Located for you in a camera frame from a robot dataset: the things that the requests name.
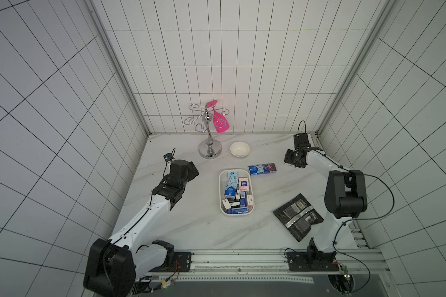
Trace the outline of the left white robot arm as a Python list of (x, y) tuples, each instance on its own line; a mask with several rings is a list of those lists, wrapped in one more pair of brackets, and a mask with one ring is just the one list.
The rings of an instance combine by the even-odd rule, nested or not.
[(174, 246), (162, 240), (147, 244), (146, 237), (182, 198), (187, 183), (198, 175), (192, 162), (173, 161), (146, 205), (109, 239), (92, 244), (84, 288), (102, 297), (126, 297), (148, 272), (176, 268)]

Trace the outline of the blue red tissue pack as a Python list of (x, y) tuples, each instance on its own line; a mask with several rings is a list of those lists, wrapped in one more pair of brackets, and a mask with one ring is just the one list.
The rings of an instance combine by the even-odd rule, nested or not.
[(263, 164), (262, 167), (264, 174), (274, 174), (277, 172), (276, 165), (274, 163)]

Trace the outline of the blue white tissue pack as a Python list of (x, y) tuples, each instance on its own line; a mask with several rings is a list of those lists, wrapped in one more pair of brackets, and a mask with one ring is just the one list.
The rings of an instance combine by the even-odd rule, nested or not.
[(264, 174), (263, 165), (250, 165), (249, 173), (251, 176)]

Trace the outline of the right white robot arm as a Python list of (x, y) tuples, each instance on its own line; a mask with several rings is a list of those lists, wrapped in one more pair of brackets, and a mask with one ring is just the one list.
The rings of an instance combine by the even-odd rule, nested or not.
[(337, 271), (335, 263), (337, 237), (349, 222), (367, 209), (364, 174), (350, 170), (328, 157), (321, 148), (312, 146), (307, 133), (294, 135), (294, 149), (288, 150), (284, 162), (296, 168), (314, 167), (327, 180), (324, 203), (326, 217), (313, 237), (301, 260), (310, 271)]

